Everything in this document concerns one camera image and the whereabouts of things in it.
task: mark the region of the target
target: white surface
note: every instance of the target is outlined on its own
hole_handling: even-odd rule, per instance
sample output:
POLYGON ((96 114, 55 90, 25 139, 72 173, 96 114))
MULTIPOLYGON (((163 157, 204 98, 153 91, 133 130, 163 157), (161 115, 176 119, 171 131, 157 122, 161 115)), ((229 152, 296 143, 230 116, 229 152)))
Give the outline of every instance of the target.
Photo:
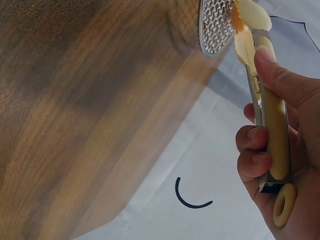
MULTIPOLYGON (((307 22, 319 46, 320 8, 315 4, 320 3, 315 2, 260 0, 259 4, 270 15, 307 22)), ((303 25, 277 18, 272 24, 278 61, 319 78, 320 55, 303 25)), ((249 101, 245 70, 231 49, 128 206, 114 221, 78 240, 273 239, 237 173, 235 135, 249 124, 242 113, 249 101), (213 203, 202 209, 182 205, 175 194, 177 177, 187 202, 213 203)))

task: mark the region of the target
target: metal grater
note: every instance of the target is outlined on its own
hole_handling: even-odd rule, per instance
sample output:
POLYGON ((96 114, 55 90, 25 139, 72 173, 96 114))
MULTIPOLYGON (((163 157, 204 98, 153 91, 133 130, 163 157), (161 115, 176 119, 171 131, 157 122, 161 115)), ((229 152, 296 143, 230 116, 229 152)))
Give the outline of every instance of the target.
POLYGON ((214 57, 233 38, 231 9, 235 0, 200 0, 199 44, 204 55, 214 57))

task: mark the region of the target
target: dark line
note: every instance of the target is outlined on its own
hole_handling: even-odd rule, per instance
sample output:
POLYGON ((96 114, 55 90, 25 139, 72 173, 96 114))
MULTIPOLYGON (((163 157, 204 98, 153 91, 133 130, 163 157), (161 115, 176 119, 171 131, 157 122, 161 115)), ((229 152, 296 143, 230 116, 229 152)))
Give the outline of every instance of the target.
POLYGON ((307 34, 307 36, 310 38, 311 42, 313 43, 313 45, 315 46, 315 48, 318 50, 318 52, 320 53, 320 49, 318 48, 318 46, 316 45, 316 43, 314 42, 314 40, 312 39, 312 37, 309 35, 308 31, 307 31, 307 27, 306 27, 306 23, 302 22, 302 21, 291 21, 291 20, 287 20, 285 18, 279 17, 279 16, 270 16, 270 18, 277 18, 277 19, 282 19, 285 20, 289 23, 293 23, 293 24, 302 24, 305 30, 305 33, 307 34))
POLYGON ((210 204, 213 203, 213 201, 208 201, 207 203, 205 204, 202 204, 202 205, 192 205, 190 203, 187 203, 185 200, 182 199, 182 197, 180 196, 180 193, 179 193, 179 183, 180 183, 180 179, 181 177, 178 177, 175 181, 175 194, 177 196, 177 198, 179 199, 179 201, 185 205, 186 207, 190 208, 190 209, 202 209, 202 208, 205 208, 207 206, 209 206, 210 204))

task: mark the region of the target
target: finger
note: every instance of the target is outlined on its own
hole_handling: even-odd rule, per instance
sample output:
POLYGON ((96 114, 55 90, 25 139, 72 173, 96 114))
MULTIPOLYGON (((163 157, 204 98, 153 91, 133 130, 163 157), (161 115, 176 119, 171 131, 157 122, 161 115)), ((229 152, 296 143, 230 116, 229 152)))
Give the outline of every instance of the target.
POLYGON ((255 123, 255 111, 252 103, 247 104, 243 109, 244 116, 253 124, 255 123))
POLYGON ((295 109, 320 93, 319 80, 281 67, 265 46, 257 48, 254 64, 262 83, 295 109))
POLYGON ((238 151, 244 150, 262 151, 268 141, 268 131, 263 126, 243 126, 235 136, 238 151))
POLYGON ((246 150, 240 154, 237 162, 238 174, 251 199, 259 208, 270 230, 277 231, 273 222, 275 196, 259 193, 258 178, 264 175, 272 164, 271 157, 265 152, 246 150))
POLYGON ((288 124, 291 126, 294 130, 298 130, 299 128, 299 121, 297 117, 297 110, 290 106, 289 104, 286 105, 286 111, 288 115, 288 124))
MULTIPOLYGON (((237 170, 243 183, 249 183, 265 174, 269 170, 271 163, 271 157, 266 152, 245 150, 238 158, 237 170)), ((253 190, 255 189, 249 192, 251 196, 255 194, 253 190)))

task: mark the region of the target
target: wood grain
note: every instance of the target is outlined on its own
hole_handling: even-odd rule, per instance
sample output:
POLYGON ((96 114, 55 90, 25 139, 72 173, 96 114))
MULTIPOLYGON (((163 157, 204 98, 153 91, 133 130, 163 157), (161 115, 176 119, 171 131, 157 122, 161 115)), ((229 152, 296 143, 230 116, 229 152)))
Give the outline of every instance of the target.
POLYGON ((0 1, 0 239, 126 206, 213 75, 197 0, 0 1))

